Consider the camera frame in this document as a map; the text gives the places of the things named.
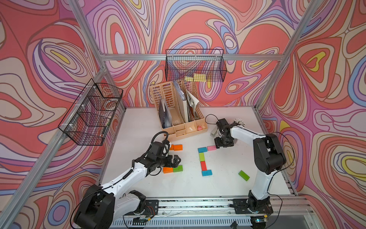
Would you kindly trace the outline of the pink block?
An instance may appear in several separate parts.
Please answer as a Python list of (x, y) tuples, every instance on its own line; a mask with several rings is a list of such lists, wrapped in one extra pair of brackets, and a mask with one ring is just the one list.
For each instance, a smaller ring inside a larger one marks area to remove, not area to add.
[(214, 150), (217, 150), (217, 147), (216, 146), (208, 146), (207, 150), (208, 151), (214, 151)]

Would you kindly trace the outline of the teal block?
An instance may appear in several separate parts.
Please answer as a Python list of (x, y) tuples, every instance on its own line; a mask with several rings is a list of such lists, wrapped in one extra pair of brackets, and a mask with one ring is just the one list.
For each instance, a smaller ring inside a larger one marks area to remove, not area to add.
[(197, 149), (199, 153), (205, 153), (208, 151), (207, 147), (203, 147), (203, 148), (198, 148)]
[(204, 171), (202, 171), (202, 176), (203, 177), (212, 176), (212, 175), (213, 175), (213, 173), (212, 173), (211, 170), (204, 170)]

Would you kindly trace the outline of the light green block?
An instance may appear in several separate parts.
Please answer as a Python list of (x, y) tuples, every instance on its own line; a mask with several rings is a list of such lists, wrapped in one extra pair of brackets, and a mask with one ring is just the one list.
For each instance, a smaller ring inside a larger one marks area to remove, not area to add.
[(205, 155), (204, 155), (204, 153), (199, 153), (199, 159), (200, 159), (200, 162), (204, 162), (205, 161)]

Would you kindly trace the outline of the red block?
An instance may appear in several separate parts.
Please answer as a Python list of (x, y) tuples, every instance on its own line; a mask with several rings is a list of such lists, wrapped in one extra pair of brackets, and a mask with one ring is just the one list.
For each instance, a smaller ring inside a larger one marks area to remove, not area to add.
[(201, 164), (202, 171), (207, 171), (206, 162), (205, 161), (201, 161), (200, 164)]

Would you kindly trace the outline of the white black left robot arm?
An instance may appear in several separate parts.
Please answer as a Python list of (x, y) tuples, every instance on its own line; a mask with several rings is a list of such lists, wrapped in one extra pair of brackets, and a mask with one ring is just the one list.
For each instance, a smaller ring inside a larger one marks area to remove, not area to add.
[(131, 187), (151, 175), (156, 169), (176, 168), (181, 159), (169, 154), (168, 140), (152, 142), (132, 167), (101, 186), (90, 186), (80, 204), (73, 211), (72, 224), (81, 229), (107, 229), (128, 213), (153, 215), (155, 209), (146, 205), (146, 196)]

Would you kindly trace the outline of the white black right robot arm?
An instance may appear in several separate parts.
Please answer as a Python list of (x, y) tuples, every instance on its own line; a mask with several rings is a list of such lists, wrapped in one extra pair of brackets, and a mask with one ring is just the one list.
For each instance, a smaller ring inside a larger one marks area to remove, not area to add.
[(273, 176), (287, 162), (278, 137), (275, 134), (258, 134), (241, 127), (239, 123), (230, 124), (224, 118), (219, 119), (216, 126), (219, 133), (214, 140), (216, 147), (232, 147), (235, 140), (240, 140), (253, 148), (258, 171), (249, 197), (256, 201), (268, 199)]

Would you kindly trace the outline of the grey stapler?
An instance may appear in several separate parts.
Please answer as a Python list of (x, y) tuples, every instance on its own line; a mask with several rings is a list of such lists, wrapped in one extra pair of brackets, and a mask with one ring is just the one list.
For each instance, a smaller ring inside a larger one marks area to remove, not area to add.
[(217, 135), (218, 135), (218, 129), (217, 128), (214, 128), (212, 130), (212, 132), (210, 133), (210, 136), (213, 137), (213, 138), (215, 138)]

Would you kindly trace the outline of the beige plastic file organizer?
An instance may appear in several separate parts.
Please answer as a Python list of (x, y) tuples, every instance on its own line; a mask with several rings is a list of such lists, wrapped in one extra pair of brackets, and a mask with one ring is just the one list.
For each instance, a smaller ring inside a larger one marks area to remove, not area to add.
[(149, 88), (155, 105), (160, 127), (168, 133), (168, 140), (202, 134), (208, 130), (198, 101), (194, 82), (169, 81)]

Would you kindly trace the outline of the yellow sticky notes pad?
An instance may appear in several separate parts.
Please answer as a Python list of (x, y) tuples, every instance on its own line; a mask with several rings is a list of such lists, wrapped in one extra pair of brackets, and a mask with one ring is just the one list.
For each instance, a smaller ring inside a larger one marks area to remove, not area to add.
[(184, 80), (187, 82), (206, 82), (206, 74), (194, 73), (192, 76), (185, 76)]

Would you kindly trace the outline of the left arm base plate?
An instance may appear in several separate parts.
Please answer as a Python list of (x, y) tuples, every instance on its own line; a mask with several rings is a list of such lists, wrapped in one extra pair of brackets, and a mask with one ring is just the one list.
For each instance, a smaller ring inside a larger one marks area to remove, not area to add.
[(158, 214), (159, 200), (148, 199), (140, 201), (137, 209), (133, 212), (135, 215), (155, 216)]

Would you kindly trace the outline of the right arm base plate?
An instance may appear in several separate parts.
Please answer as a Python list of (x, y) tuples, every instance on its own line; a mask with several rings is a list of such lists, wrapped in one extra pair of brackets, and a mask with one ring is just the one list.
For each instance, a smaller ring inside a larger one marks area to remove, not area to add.
[(233, 203), (229, 207), (234, 208), (236, 214), (273, 214), (273, 208), (270, 203), (270, 197), (263, 200), (255, 198), (237, 198), (233, 199)]

